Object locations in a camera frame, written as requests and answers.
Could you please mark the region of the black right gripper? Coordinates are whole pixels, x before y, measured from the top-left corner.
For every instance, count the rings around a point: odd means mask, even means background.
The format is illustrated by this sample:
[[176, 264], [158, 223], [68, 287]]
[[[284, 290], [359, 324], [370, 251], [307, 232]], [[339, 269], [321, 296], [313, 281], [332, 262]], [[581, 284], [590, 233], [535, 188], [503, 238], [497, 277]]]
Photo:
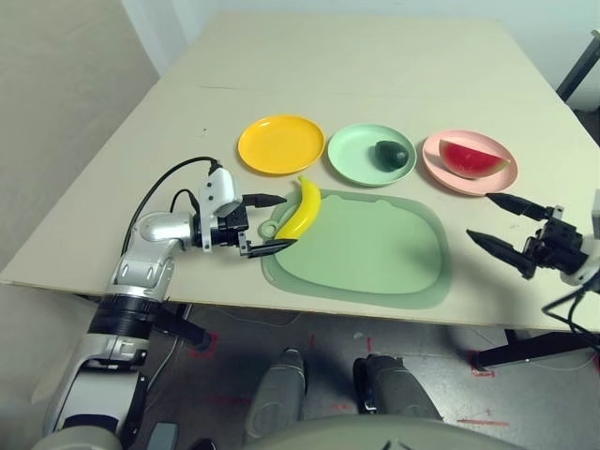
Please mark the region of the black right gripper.
[[522, 253], [509, 243], [482, 232], [467, 230], [476, 245], [494, 258], [515, 268], [526, 279], [533, 277], [538, 267], [557, 269], [571, 276], [591, 256], [584, 237], [577, 228], [561, 219], [561, 207], [545, 207], [524, 198], [505, 193], [486, 195], [501, 209], [517, 216], [545, 221], [534, 236], [527, 238]]

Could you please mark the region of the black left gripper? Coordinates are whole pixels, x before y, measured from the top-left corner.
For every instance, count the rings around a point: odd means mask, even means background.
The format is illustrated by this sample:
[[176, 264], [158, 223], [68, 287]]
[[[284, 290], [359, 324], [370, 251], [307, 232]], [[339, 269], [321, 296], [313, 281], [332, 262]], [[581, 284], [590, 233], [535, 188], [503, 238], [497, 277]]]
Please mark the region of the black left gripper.
[[211, 253], [213, 247], [236, 247], [243, 257], [249, 259], [262, 258], [274, 255], [297, 242], [296, 239], [273, 239], [253, 246], [247, 240], [249, 229], [247, 207], [265, 208], [285, 203], [286, 198], [271, 194], [245, 194], [243, 204], [238, 205], [225, 217], [215, 214], [208, 215], [205, 219], [208, 225], [206, 236], [210, 243], [205, 245], [205, 252]]

